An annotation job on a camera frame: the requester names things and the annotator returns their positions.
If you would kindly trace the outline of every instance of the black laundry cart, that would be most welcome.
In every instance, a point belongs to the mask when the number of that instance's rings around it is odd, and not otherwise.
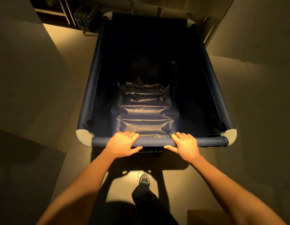
[[[106,13],[91,65],[76,135],[105,147],[118,131],[135,146],[175,146],[189,133],[199,147],[232,144],[237,130],[192,20]]]

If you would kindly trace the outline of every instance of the black pants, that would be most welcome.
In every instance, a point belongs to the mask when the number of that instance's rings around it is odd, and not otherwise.
[[[138,185],[132,192],[132,199],[136,204],[137,211],[144,225],[178,225],[170,211],[164,205],[162,205],[158,197],[150,191],[147,184]]]

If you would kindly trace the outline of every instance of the shoe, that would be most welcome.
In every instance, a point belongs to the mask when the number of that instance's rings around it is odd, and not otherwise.
[[[150,180],[147,174],[142,174],[142,176],[140,177],[139,185],[142,183],[147,184],[148,187],[150,187]]]

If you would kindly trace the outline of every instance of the person's right arm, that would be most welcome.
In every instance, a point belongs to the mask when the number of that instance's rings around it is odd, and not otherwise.
[[[286,225],[265,203],[207,162],[190,134],[172,134],[177,147],[164,148],[178,153],[202,176],[221,207],[237,225]]]

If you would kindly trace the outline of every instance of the white corner cap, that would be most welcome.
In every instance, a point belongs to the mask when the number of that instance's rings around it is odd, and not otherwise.
[[[188,28],[191,27],[193,24],[195,24],[194,21],[192,21],[192,20],[190,20],[190,19],[187,20],[187,27],[188,27]]]
[[[113,18],[113,12],[107,12],[102,17],[106,16],[109,20]]]
[[[77,139],[85,146],[92,147],[92,138],[94,135],[88,130],[76,130]]]
[[[231,145],[237,139],[237,130],[236,129],[226,130],[225,132],[221,133],[221,136],[225,136],[228,139],[228,145]]]

